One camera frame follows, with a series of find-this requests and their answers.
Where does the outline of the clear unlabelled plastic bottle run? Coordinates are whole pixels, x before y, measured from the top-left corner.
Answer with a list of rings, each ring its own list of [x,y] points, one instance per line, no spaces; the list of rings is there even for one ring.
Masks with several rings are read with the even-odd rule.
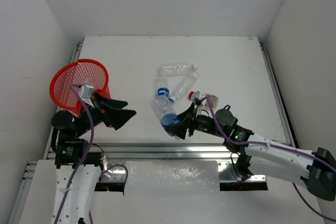
[[[159,77],[186,76],[198,69],[198,65],[189,62],[175,62],[159,65],[157,75]]]

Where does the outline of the clear bottle blue cap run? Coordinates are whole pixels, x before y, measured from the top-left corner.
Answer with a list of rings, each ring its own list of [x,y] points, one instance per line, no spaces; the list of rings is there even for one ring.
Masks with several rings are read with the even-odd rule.
[[[170,96],[170,101],[175,103],[176,101],[184,98],[187,93],[195,86],[198,78],[199,73],[197,71],[193,71],[187,74],[173,90],[172,95]]]

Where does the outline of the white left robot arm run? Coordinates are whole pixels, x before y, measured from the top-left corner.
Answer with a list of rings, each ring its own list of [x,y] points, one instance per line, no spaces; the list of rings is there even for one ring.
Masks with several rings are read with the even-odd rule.
[[[135,116],[126,101],[109,99],[94,92],[92,104],[79,116],[67,110],[51,119],[51,148],[56,167],[56,193],[51,223],[91,223],[90,205],[96,184],[104,172],[103,154],[90,152],[95,126],[103,123],[115,130]]]

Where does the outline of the blue label bottle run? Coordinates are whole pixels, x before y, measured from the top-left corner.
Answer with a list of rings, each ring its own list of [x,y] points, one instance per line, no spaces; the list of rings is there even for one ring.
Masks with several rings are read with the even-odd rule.
[[[169,99],[164,95],[156,96],[151,101],[151,108],[164,130],[180,121]]]
[[[170,98],[170,89],[168,85],[167,78],[156,78],[154,79],[155,95],[165,96]]]

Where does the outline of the red cap clear bottle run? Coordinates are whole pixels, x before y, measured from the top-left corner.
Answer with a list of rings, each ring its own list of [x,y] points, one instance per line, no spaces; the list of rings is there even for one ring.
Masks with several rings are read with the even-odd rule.
[[[213,94],[202,93],[200,91],[191,91],[188,98],[199,107],[205,107],[209,109],[211,106],[215,109],[218,105],[219,98]]]

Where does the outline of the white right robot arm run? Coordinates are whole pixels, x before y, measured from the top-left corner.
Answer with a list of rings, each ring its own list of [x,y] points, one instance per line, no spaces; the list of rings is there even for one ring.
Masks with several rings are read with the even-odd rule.
[[[268,140],[238,125],[229,105],[212,116],[197,114],[197,110],[192,104],[164,129],[181,139],[194,131],[222,137],[223,145],[238,154],[234,178],[271,176],[304,187],[320,199],[335,201],[335,158],[327,149],[307,151]]]

